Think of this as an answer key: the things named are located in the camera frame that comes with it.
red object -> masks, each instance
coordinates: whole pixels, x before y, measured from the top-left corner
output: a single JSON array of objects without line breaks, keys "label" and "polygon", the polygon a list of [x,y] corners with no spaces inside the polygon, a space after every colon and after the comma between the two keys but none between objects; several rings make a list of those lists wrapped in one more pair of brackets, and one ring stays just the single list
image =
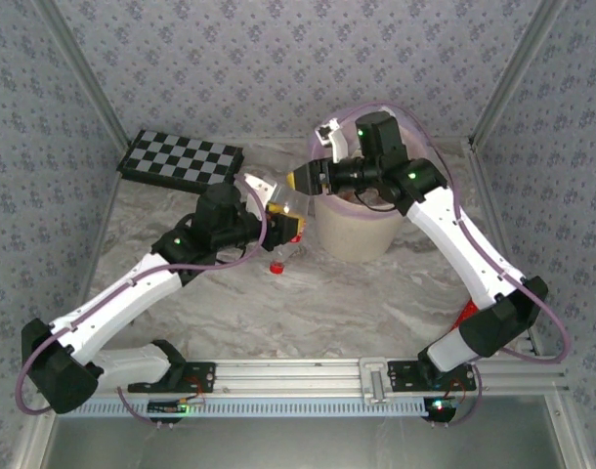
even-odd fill
[{"label": "red object", "polygon": [[273,274],[282,274],[282,271],[285,270],[285,266],[281,262],[273,261],[270,263],[270,272]]},{"label": "red object", "polygon": [[458,319],[456,320],[456,322],[452,326],[452,329],[451,330],[454,330],[457,327],[459,327],[462,322],[464,322],[468,318],[471,318],[476,313],[478,313],[477,306],[472,302],[472,300],[468,301],[467,302],[467,305],[465,305],[465,308],[463,308],[463,311],[461,312],[461,314],[459,315]]}]

checkerboard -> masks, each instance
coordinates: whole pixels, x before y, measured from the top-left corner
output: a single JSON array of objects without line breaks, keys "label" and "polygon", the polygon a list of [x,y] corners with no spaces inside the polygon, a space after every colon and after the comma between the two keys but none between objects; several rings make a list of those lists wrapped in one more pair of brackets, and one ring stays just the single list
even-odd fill
[{"label": "checkerboard", "polygon": [[233,183],[243,161],[241,150],[143,130],[120,161],[118,171],[130,181],[203,193],[212,184]]}]

white marble floor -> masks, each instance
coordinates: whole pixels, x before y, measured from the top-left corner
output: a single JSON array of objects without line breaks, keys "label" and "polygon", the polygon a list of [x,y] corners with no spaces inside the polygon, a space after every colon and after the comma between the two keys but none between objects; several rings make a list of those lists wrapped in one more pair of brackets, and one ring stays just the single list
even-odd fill
[{"label": "white marble floor", "polygon": [[[248,146],[242,171],[280,176],[301,164],[303,149]],[[464,188],[464,207],[482,228],[467,162],[448,158]],[[195,202],[193,194],[122,181],[92,293],[127,272]],[[469,299],[445,257],[410,222],[385,256],[355,265],[323,251],[314,223],[281,276],[269,273],[272,254],[262,250],[242,266],[198,277],[108,346],[165,338],[190,359],[412,357],[449,329]]]}]

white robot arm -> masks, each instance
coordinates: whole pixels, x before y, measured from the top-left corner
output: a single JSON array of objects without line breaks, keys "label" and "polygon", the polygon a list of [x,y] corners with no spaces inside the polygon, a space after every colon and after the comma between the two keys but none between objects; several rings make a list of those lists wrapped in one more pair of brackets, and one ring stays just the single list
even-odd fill
[{"label": "white robot arm", "polygon": [[[348,146],[338,142],[344,139],[339,124],[331,121],[316,133],[323,145],[332,147],[333,157],[294,170],[288,178],[290,185],[309,195],[377,189],[381,198],[435,242],[460,275],[480,311],[419,353],[427,380],[438,379],[478,356],[492,356],[530,327],[539,312],[529,297],[503,277],[520,280],[541,299],[547,295],[547,285],[539,277],[526,279],[491,246],[463,211],[460,220],[456,219],[453,193],[446,178],[427,159],[408,158],[391,111],[366,114],[355,123],[362,156],[349,157]],[[499,266],[500,273],[464,235],[458,226],[461,221]]]},{"label": "white robot arm", "polygon": [[[185,360],[165,341],[134,350],[101,349],[148,307],[201,273],[187,266],[214,266],[220,250],[245,249],[260,238],[262,224],[265,249],[297,236],[299,219],[260,209],[275,187],[251,175],[244,179],[251,189],[247,202],[239,202],[233,185],[211,186],[198,200],[195,213],[164,234],[121,279],[67,315],[49,324],[36,319],[22,329],[22,358],[25,364],[30,362],[27,374],[57,413],[77,408],[97,390],[156,383],[166,377],[178,382]],[[36,354],[47,341],[48,346]]]}]

floral wallpaper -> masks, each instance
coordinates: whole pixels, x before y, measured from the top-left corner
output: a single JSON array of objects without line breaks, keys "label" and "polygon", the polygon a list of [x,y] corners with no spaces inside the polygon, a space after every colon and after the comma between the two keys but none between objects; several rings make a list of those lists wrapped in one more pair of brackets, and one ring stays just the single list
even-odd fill
[{"label": "floral wallpaper", "polygon": [[116,159],[31,3],[0,0],[0,468],[21,424],[21,327],[78,301]]},{"label": "floral wallpaper", "polygon": [[391,99],[469,135],[538,0],[58,0],[129,137],[302,137]]},{"label": "floral wallpaper", "polygon": [[[518,262],[549,280],[596,458],[596,0],[569,2],[482,150]],[[541,324],[545,348],[556,329]]]}]

